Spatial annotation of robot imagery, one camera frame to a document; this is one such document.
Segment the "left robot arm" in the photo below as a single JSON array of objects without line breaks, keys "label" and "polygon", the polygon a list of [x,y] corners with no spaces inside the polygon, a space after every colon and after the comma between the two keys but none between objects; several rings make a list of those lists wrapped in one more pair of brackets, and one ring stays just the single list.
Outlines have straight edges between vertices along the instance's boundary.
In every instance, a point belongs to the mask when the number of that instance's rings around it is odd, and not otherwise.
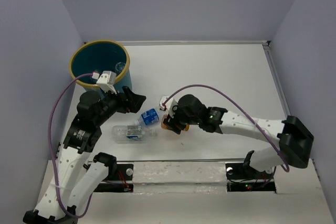
[{"label": "left robot arm", "polygon": [[121,93],[108,89],[104,95],[86,91],[80,96],[77,114],[58,154],[52,156],[54,176],[36,207],[25,213],[24,223],[77,223],[86,214],[100,182],[115,176],[116,157],[100,152],[79,177],[102,135],[102,124],[117,112],[137,113],[146,100],[127,86],[122,89]]}]

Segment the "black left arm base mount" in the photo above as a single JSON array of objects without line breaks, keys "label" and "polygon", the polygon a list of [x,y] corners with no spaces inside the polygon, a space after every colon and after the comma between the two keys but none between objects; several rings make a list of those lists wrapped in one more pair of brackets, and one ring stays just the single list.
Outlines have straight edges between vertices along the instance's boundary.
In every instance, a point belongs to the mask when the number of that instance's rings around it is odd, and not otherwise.
[{"label": "black left arm base mount", "polygon": [[128,193],[133,192],[132,176],[126,174],[130,165],[118,166],[116,162],[105,164],[91,162],[83,165],[86,170],[81,178],[81,188],[89,194],[93,192]]}]

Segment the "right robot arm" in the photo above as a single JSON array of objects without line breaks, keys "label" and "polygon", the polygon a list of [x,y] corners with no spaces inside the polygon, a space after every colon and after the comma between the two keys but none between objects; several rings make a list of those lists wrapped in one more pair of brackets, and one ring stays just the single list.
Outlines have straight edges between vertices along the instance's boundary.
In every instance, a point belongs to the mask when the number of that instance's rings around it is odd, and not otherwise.
[{"label": "right robot arm", "polygon": [[178,101],[161,97],[159,108],[167,112],[162,120],[164,129],[180,134],[196,125],[207,133],[232,134],[263,142],[270,146],[251,150],[246,155],[241,171],[248,178],[267,172],[276,166],[305,169],[308,166],[314,137],[295,116],[284,120],[266,120],[237,114],[220,107],[207,107],[192,94]]}]

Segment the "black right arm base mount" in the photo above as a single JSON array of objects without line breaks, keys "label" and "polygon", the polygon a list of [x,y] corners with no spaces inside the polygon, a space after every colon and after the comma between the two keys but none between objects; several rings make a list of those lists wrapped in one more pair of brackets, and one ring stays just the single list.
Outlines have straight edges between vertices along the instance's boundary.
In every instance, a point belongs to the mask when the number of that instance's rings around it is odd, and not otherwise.
[{"label": "black right arm base mount", "polygon": [[243,163],[226,163],[228,192],[276,192],[273,173],[249,171]]}]

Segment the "clear wide-mouth plastic jar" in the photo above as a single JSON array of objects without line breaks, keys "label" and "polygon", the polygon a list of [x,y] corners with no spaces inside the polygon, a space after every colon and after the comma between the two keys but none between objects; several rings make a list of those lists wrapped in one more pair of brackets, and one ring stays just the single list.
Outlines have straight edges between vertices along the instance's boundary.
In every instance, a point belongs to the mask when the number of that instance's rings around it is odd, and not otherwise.
[{"label": "clear wide-mouth plastic jar", "polygon": [[124,70],[125,65],[126,65],[125,62],[118,62],[118,63],[115,65],[115,72],[116,72],[116,73],[121,73],[121,72]]}]

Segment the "orange juice bottle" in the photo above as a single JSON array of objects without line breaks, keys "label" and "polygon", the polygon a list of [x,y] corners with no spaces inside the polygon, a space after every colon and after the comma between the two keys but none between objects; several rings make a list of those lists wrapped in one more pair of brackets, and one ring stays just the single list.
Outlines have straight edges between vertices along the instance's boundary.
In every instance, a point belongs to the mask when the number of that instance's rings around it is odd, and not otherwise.
[{"label": "orange juice bottle", "polygon": [[182,131],[188,131],[190,128],[189,124],[181,124],[177,122],[170,115],[166,114],[161,120],[161,128],[164,130],[172,131],[176,134],[180,134]]}]

